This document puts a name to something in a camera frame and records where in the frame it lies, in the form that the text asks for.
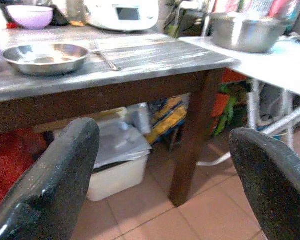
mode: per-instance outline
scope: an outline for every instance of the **orange object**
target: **orange object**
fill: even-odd
[[[70,21],[71,26],[84,27],[86,24],[83,21]]]
[[[213,111],[211,113],[212,118],[220,117],[228,104],[228,101],[230,99],[230,95],[217,93],[216,94],[216,100],[214,103]]]
[[[247,76],[232,71],[228,68],[224,70],[222,75],[222,83],[236,83],[236,82],[245,81],[246,79]]]
[[[7,29],[16,29],[17,27],[18,27],[18,24],[14,23],[14,22],[9,22],[6,24]]]

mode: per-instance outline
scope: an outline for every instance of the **stainless steel bowl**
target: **stainless steel bowl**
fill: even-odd
[[[213,13],[212,41],[231,50],[266,53],[285,32],[288,23],[243,13]]]
[[[13,46],[3,51],[3,58],[17,71],[33,76],[63,75],[79,69],[89,51],[63,43],[35,43]]]

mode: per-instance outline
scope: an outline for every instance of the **gray marble tabletop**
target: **gray marble tabletop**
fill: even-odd
[[[90,54],[81,69],[61,76],[28,76],[13,70],[0,58],[0,102],[65,91],[86,89],[157,77],[227,68],[236,60],[225,55],[151,33],[120,33],[86,27],[43,30],[10,29],[0,33],[2,47],[33,42],[63,42],[92,49],[97,40],[104,54],[121,71],[112,71]]]

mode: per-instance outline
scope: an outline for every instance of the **tile floor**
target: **tile floor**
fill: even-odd
[[[228,133],[202,148],[202,160],[227,152]],[[300,129],[295,133],[300,155]],[[263,240],[231,160],[198,167],[189,200],[174,208],[168,199],[176,151],[157,144],[144,181],[105,200],[86,200],[72,240]]]

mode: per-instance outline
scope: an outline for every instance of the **white table leg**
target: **white table leg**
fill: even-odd
[[[259,114],[259,81],[253,79],[251,85],[252,92],[247,94],[248,126],[251,129],[257,129],[257,114]],[[221,164],[230,158],[231,154],[230,152],[227,152],[215,161],[199,161],[196,163],[196,165],[201,167],[211,167]]]
[[[281,120],[275,122],[274,124],[270,125],[267,127],[265,130],[262,131],[262,133],[266,135],[274,135],[277,132],[283,131],[284,129],[288,129],[288,145],[292,144],[293,147],[293,131],[294,131],[294,126],[300,122],[300,107],[298,107],[295,110],[292,110],[292,96],[290,100],[290,106],[289,110],[291,111],[287,116],[283,117]],[[248,107],[251,108],[249,111],[256,111],[256,104],[254,101],[248,100]],[[230,152],[227,152],[225,155],[221,156],[219,159],[212,161],[212,162],[204,162],[204,161],[199,161],[197,162],[197,166],[215,166],[218,164],[221,164],[231,158]]]
[[[293,94],[289,92],[288,94],[288,114],[291,114],[294,110],[294,98],[293,98]],[[287,128],[287,145],[294,150],[294,123],[293,121],[289,122],[288,128]]]

